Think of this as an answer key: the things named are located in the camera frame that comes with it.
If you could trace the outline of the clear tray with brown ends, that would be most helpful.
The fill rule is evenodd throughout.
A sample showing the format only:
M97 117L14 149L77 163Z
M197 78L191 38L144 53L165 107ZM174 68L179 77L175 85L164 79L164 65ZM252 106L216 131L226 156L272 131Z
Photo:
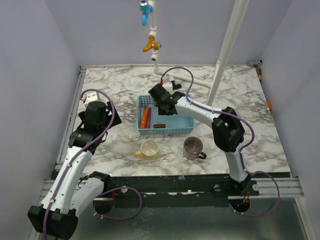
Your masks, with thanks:
M159 114L158 103L156 101L153 102L153 110L152 110L152 119L153 119L153 128L165 128L166 124L163 120L163 116Z

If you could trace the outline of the light blue plastic basket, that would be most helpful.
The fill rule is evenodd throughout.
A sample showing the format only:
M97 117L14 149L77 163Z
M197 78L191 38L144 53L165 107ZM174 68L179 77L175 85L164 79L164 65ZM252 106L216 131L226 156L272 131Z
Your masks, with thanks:
M141 135L182 135L190 134L196 127L196 120L181 114L162 115L165 123L164 128L153 128L153 105L154 100L150 95L139 95L136 99L136 128ZM150 128L140 128L142 109L151 107Z

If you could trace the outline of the yellow ceramic mug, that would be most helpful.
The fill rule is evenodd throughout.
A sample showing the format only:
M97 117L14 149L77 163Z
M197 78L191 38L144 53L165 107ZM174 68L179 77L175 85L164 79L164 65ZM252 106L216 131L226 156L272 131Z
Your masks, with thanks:
M142 158L146 160L155 160L159 155L159 145L155 140L147 139L141 146L140 150L137 151L134 156L136 158Z

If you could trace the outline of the purple plastic cup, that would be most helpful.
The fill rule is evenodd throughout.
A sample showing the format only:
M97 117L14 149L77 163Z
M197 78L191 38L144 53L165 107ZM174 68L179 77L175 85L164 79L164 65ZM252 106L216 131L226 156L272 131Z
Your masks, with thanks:
M183 155L188 160L195 160L197 158L204 160L207 158L207 155L203 152L202 141L195 136L190 136L184 140Z

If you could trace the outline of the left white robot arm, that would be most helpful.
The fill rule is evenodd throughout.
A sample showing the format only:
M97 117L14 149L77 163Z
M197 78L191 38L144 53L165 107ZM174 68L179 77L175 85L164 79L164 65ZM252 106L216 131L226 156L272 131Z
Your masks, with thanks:
M78 116L81 123L69 137L65 160L53 185L41 203L32 205L27 213L38 233L62 240L74 234L79 216L95 195L104 198L110 194L111 185L96 177L79 191L76 187L108 129L122 122L113 102L90 102Z

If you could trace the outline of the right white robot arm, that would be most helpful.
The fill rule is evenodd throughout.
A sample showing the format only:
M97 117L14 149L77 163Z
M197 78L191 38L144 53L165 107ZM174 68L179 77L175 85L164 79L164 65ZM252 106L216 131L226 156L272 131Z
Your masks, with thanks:
M214 108L197 102L179 91L170 93L162 84L156 84L148 91L161 116L185 115L212 129L215 145L225 153L229 167L230 191L241 196L248 190L241 159L245 129L233 108Z

